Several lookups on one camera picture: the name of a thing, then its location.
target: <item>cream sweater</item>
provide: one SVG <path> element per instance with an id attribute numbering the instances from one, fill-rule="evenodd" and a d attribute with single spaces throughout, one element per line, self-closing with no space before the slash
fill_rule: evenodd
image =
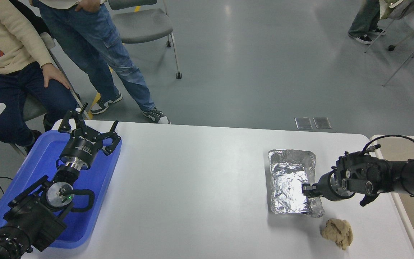
<path id="1" fill-rule="evenodd" d="M 33 25 L 8 0 L 0 0 L 0 74 L 9 74 L 37 61 L 53 63 Z"/>
<path id="2" fill-rule="evenodd" d="M 40 0 L 43 4 L 55 9 L 69 9 L 81 0 Z M 100 4 L 105 3 L 105 0 L 100 0 Z"/>

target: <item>robotic arm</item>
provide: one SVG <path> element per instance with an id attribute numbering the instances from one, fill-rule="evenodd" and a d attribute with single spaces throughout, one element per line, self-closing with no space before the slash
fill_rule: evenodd
<path id="1" fill-rule="evenodd" d="M 90 169 L 99 150 L 105 155 L 111 154 L 120 136 L 115 132 L 117 121 L 107 133 L 87 126 L 82 118 L 86 106 L 80 112 L 68 111 L 62 120 L 59 132 L 69 133 L 70 139 L 57 160 L 53 179 L 42 177 L 8 204 L 11 209 L 3 217 L 7 223 L 0 228 L 0 259 L 20 259 L 25 252 L 33 251 L 31 246 L 42 252 L 67 228 L 63 219 L 69 212 L 81 213 L 92 208 L 94 192 L 76 190 L 74 182 L 81 170 Z M 71 118 L 76 123 L 73 131 L 69 125 Z M 109 138 L 113 142 L 104 146 L 103 140 Z M 74 208 L 75 195 L 87 195 L 88 205 Z"/>
<path id="2" fill-rule="evenodd" d="M 365 206 L 373 202 L 380 193 L 406 193 L 414 197 L 414 159 L 407 161 L 387 161 L 372 157 L 370 154 L 381 145 L 368 147 L 374 141 L 384 137 L 402 137 L 414 142 L 413 139 L 401 135 L 378 137 L 365 145 L 362 151 L 345 152 L 336 161 L 332 171 L 323 175 L 318 183 L 302 184 L 307 197 L 325 197 L 338 201 L 351 198 L 355 193 L 364 196 L 360 202 Z"/>

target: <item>man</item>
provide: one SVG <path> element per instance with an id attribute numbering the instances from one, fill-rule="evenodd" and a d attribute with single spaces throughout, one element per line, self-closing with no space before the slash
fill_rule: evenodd
<path id="1" fill-rule="evenodd" d="M 100 100 L 91 108 L 92 114 L 103 113 L 110 104 L 122 99 L 113 83 L 110 66 L 144 116 L 155 123 L 170 124 L 167 116 L 156 108 L 140 69 L 122 45 L 104 1 L 30 0 L 30 3 L 39 7 L 52 36 L 100 93 Z"/>
<path id="2" fill-rule="evenodd" d="M 46 108 L 45 130 L 76 108 L 67 79 L 53 66 L 31 23 L 8 0 L 0 0 L 0 141 L 24 146 L 27 153 L 41 135 L 23 121 L 27 94 Z"/>
<path id="3" fill-rule="evenodd" d="M 348 35 L 356 41 L 370 45 L 373 40 L 368 34 L 384 34 L 378 28 L 380 20 L 380 2 L 378 0 L 363 0 L 362 5 L 349 28 Z"/>

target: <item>blue jeans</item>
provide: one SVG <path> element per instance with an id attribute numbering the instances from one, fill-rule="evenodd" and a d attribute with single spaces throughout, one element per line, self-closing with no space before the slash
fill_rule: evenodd
<path id="1" fill-rule="evenodd" d="M 110 66 L 141 110 L 147 112 L 155 107 L 145 79 L 122 45 L 105 5 L 100 5 L 96 13 L 84 9 L 76 12 L 75 6 L 65 10 L 54 9 L 39 0 L 33 0 L 33 5 L 39 8 L 63 51 L 89 76 L 103 101 L 113 100 L 119 93 L 113 83 Z"/>
<path id="2" fill-rule="evenodd" d="M 0 75 L 0 103 L 5 104 L 0 115 L 0 141 L 19 146 L 32 144 L 33 134 L 23 121 L 23 106 L 28 93 L 46 108 L 45 119 L 49 124 L 76 108 L 71 92 L 58 81 L 51 79 L 49 86 L 44 88 L 44 77 L 37 62 L 13 75 Z"/>
<path id="3" fill-rule="evenodd" d="M 353 37 L 364 36 L 368 31 L 378 28 L 379 20 L 380 2 L 378 0 L 363 0 L 348 33 Z"/>

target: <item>crumpled dough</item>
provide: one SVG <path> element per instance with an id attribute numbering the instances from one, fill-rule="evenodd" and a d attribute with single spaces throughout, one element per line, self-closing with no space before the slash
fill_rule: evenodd
<path id="1" fill-rule="evenodd" d="M 336 245 L 343 250 L 346 250 L 354 238 L 350 223 L 338 218 L 327 220 L 326 227 L 322 230 L 322 236 L 325 239 L 335 241 Z"/>

